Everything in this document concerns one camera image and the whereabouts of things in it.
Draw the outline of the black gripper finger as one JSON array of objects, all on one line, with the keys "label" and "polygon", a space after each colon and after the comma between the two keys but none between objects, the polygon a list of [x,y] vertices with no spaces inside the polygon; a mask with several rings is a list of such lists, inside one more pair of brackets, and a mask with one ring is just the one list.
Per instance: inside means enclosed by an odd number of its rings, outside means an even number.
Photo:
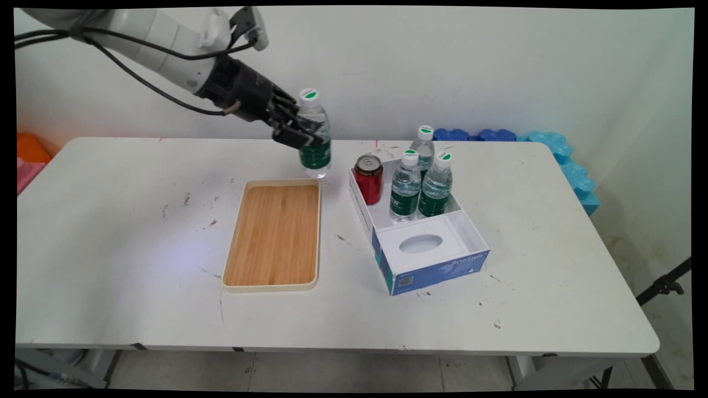
[{"label": "black gripper finger", "polygon": [[283,124],[273,129],[272,139],[276,143],[294,149],[301,149],[307,146],[319,147],[324,143],[324,140],[311,131],[311,129],[294,128]]},{"label": "black gripper finger", "polygon": [[273,93],[270,99],[270,117],[278,123],[298,121],[299,106],[287,93]]}]

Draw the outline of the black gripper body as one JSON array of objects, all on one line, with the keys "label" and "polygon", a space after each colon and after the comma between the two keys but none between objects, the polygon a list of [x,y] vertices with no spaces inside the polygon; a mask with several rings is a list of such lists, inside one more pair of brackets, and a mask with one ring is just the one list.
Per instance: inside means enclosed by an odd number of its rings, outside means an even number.
[{"label": "black gripper body", "polygon": [[240,104],[233,115],[242,120],[278,123],[270,117],[270,99],[273,93],[286,93],[270,79],[229,55],[215,58],[213,68],[197,97],[207,99],[226,111]]}]

